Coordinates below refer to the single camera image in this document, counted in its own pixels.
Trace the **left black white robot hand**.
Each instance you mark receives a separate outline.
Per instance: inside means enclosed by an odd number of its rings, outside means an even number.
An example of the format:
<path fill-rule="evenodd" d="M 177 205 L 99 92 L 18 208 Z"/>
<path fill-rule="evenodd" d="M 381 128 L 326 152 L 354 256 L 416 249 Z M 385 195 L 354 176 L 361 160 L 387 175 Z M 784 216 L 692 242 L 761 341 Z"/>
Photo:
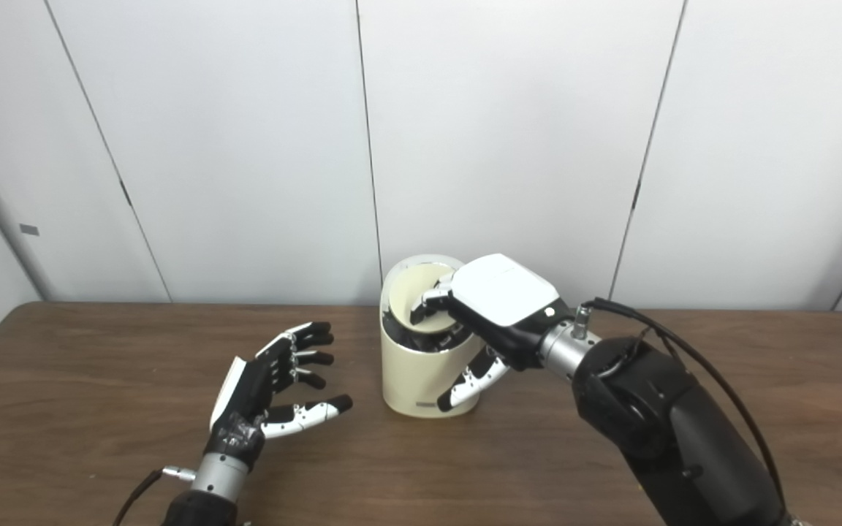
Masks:
<path fill-rule="evenodd" d="M 334 342 L 331 323 L 311 321 L 278 333 L 250 359 L 235 357 L 210 416 L 204 454 L 231 457 L 253 470 L 268 440 L 328 422 L 353 407 L 347 394 L 318 402 L 276 405 L 274 397 L 294 385 L 324 389 L 311 364 L 330 366 L 320 347 Z"/>

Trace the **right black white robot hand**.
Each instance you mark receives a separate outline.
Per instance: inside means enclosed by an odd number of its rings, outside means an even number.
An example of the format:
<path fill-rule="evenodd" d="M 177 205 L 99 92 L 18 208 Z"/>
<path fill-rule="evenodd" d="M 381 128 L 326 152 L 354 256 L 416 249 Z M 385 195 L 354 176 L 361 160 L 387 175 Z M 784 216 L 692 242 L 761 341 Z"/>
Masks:
<path fill-rule="evenodd" d="M 438 396 L 444 413 L 479 395 L 508 370 L 544 366 L 545 340 L 575 319 L 548 280 L 504 254 L 479 257 L 439 278 L 411 304 L 409 320 L 418 325 L 440 312 L 485 344 Z"/>

